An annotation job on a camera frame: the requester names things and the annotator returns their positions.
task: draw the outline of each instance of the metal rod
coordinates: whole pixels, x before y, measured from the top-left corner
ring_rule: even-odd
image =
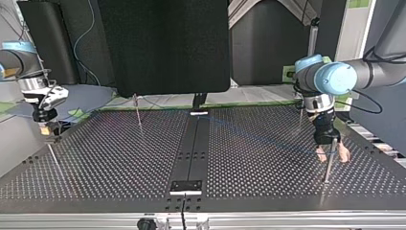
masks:
[[[332,162],[334,161],[335,151],[337,151],[337,138],[334,138],[331,143],[330,152],[328,153],[327,169],[325,174],[325,183],[328,183],[331,173]]]
[[[52,157],[54,158],[55,163],[59,166],[59,162],[57,162],[57,158],[56,158],[56,155],[54,153],[54,150],[52,149],[51,144],[47,144],[47,146],[48,146],[48,149],[50,150],[50,153],[52,154]]]
[[[314,55],[316,50],[317,33],[319,32],[318,26],[311,26],[310,28],[310,38],[308,39],[308,50],[307,55],[310,57]]]

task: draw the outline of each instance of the black backdrop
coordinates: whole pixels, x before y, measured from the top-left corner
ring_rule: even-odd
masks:
[[[99,0],[122,96],[230,86],[227,0]]]

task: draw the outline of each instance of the wire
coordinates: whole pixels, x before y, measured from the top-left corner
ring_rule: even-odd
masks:
[[[4,21],[9,25],[9,27],[15,32],[16,35],[20,35],[20,33],[14,28],[14,26],[10,23],[9,20],[7,20],[7,18],[0,13],[0,16],[3,17]]]
[[[306,0],[305,3],[304,3],[304,13],[302,13],[302,20],[301,20],[301,22],[302,22],[302,24],[304,24],[304,25],[305,25],[305,23],[304,23],[304,20],[305,20],[305,10],[307,9],[307,4],[308,4],[308,0]]]
[[[45,97],[41,100],[41,103],[39,104],[38,108],[41,109],[42,105],[45,103],[45,100],[47,99],[47,97],[50,95],[50,93],[55,89],[55,87],[57,87],[56,85],[56,80],[50,80],[54,82],[54,85],[51,87],[51,89],[47,92],[47,94],[45,94]]]
[[[4,123],[4,122],[6,122],[6,121],[8,121],[9,119],[11,119],[11,118],[13,118],[13,117],[15,117],[15,116],[16,116],[16,115],[12,115],[12,116],[10,116],[9,118],[6,118],[6,119],[0,121],[0,124],[1,124],[1,123]]]
[[[368,56],[373,55],[376,59],[368,59]],[[365,62],[370,62],[370,63],[389,63],[389,64],[406,64],[406,61],[397,61],[399,59],[404,59],[406,58],[406,54],[405,55],[401,55],[401,56],[396,56],[396,57],[388,57],[388,58],[383,58],[381,56],[379,56],[376,52],[375,52],[375,46],[373,46],[372,48],[370,48],[370,50],[368,50],[367,53],[365,53],[365,55],[362,57],[362,59]]]
[[[337,102],[337,103],[338,104],[345,104],[345,105],[348,105],[350,107],[353,107],[353,108],[356,108],[358,110],[361,110],[361,111],[364,111],[364,112],[367,112],[367,113],[371,113],[371,114],[381,114],[383,112],[383,107],[379,102],[377,102],[376,100],[374,100],[373,98],[371,98],[370,96],[368,96],[367,94],[365,94],[365,93],[363,93],[361,91],[358,91],[358,90],[352,90],[352,91],[354,91],[355,93],[357,93],[359,95],[362,95],[363,97],[367,98],[368,100],[370,100],[371,102],[376,104],[376,106],[378,106],[379,110],[378,111],[372,111],[372,110],[368,110],[366,108],[358,107],[358,106],[350,104],[350,103],[343,103],[343,102]]]
[[[89,29],[87,29],[87,31],[85,31],[82,35],[80,35],[77,39],[77,41],[75,42],[74,45],[74,56],[76,61],[79,63],[79,65],[81,66],[81,68],[83,68],[83,70],[85,72],[90,73],[93,78],[96,80],[98,85],[101,85],[99,78],[96,76],[96,74],[93,73],[93,71],[91,71],[86,65],[83,64],[83,62],[79,59],[78,57],[78,53],[77,53],[77,49],[78,49],[78,44],[79,42],[87,35],[89,34],[90,31],[93,30],[93,28],[95,27],[95,12],[93,11],[93,7],[92,4],[90,3],[90,0],[87,0],[89,7],[90,7],[90,11],[92,12],[92,24],[90,25]]]
[[[22,39],[23,39],[23,35],[24,35],[25,30],[26,30],[26,28],[25,28],[25,21],[23,21],[23,27],[22,27],[22,29],[21,29],[21,35],[20,35],[20,37],[18,37],[18,40],[22,40]]]

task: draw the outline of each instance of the wall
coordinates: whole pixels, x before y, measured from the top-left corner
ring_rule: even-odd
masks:
[[[316,54],[335,58],[346,5],[347,0],[323,1]]]
[[[398,0],[376,1],[366,51],[379,40],[398,2]],[[406,153],[406,107],[404,106],[406,84],[394,87],[377,87],[364,92],[381,103],[384,111],[382,114],[374,115],[352,109],[351,118],[401,153]],[[369,100],[363,97],[355,100],[354,104],[376,109]]]
[[[370,0],[368,6],[360,8],[350,8],[347,3],[335,60],[357,59],[364,55],[375,2]]]
[[[307,54],[308,28],[278,1],[257,3],[231,33],[239,85],[282,83],[283,67]]]
[[[46,0],[60,5],[62,16],[74,47],[77,39],[83,35],[92,24],[92,12],[87,0]],[[80,40],[78,44],[79,59],[94,72],[101,82],[101,85],[114,86],[114,74],[110,55],[105,41],[104,28],[99,11],[98,0],[90,0],[95,14],[95,25],[93,29]],[[83,69],[78,65],[82,82],[86,79]]]
[[[0,6],[8,8],[7,10],[2,8],[1,15],[5,16],[16,30],[21,29],[12,0],[2,0]],[[0,16],[0,32],[1,42],[17,40],[19,37],[19,34],[11,29],[2,16]],[[21,99],[22,95],[17,83],[0,82],[0,103],[16,102]],[[44,141],[39,134],[38,124],[31,119],[9,118],[9,115],[0,114],[0,176],[39,150]]]

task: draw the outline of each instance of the robotic arm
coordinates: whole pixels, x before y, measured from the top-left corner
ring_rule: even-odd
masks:
[[[384,34],[364,58],[325,64],[320,55],[315,55],[295,63],[294,87],[304,96],[305,110],[316,127],[317,145],[330,145],[334,139],[341,142],[333,125],[334,96],[406,82],[405,36],[406,1],[400,1]]]
[[[33,118],[43,135],[57,127],[55,107],[66,101],[68,90],[51,84],[31,42],[4,42],[0,50],[0,79],[15,77],[24,100],[34,108]]]

